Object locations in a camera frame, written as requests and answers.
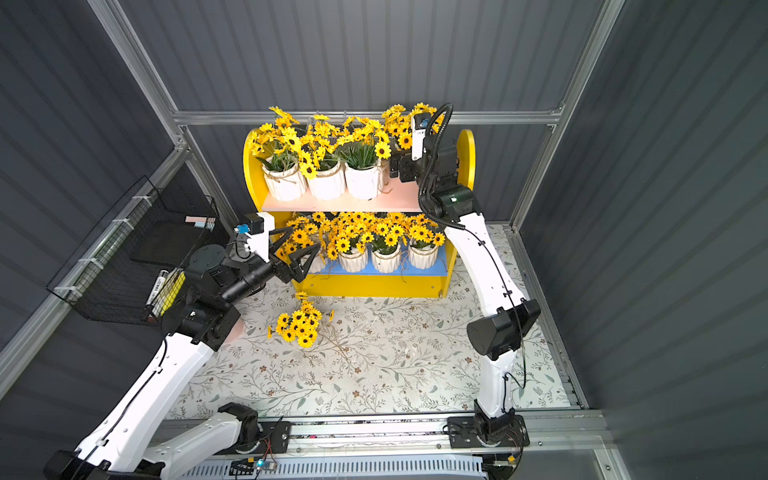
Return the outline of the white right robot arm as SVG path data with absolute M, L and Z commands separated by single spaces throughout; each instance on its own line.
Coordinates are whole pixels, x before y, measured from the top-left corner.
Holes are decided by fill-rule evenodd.
M 470 344 L 480 356 L 474 432 L 460 428 L 455 420 L 448 423 L 448 432 L 483 446 L 508 441 L 521 450 L 530 441 L 522 416 L 512 406 L 512 388 L 522 389 L 526 380 L 514 377 L 513 366 L 524 356 L 524 339 L 541 308 L 537 300 L 524 296 L 505 269 L 474 192 L 458 183 L 456 173 L 448 171 L 457 165 L 454 151 L 433 145 L 417 160 L 409 153 L 397 154 L 390 161 L 389 175 L 418 185 L 419 208 L 442 228 L 461 257 L 482 313 L 466 327 Z

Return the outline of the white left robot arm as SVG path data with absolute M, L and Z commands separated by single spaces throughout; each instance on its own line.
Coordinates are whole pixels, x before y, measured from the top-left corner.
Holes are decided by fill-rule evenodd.
M 202 424 L 151 448 L 150 441 L 184 387 L 230 337 L 240 318 L 238 301 L 277 278 L 306 278 L 319 245 L 291 252 L 278 249 L 290 227 L 267 225 L 252 235 L 253 255 L 240 276 L 218 288 L 198 282 L 185 270 L 187 295 L 161 316 L 163 342 L 147 368 L 106 418 L 72 451 L 59 450 L 43 469 L 47 479 L 177 479 L 206 458 L 230 448 L 251 453 L 268 439 L 256 410 L 233 402 Z

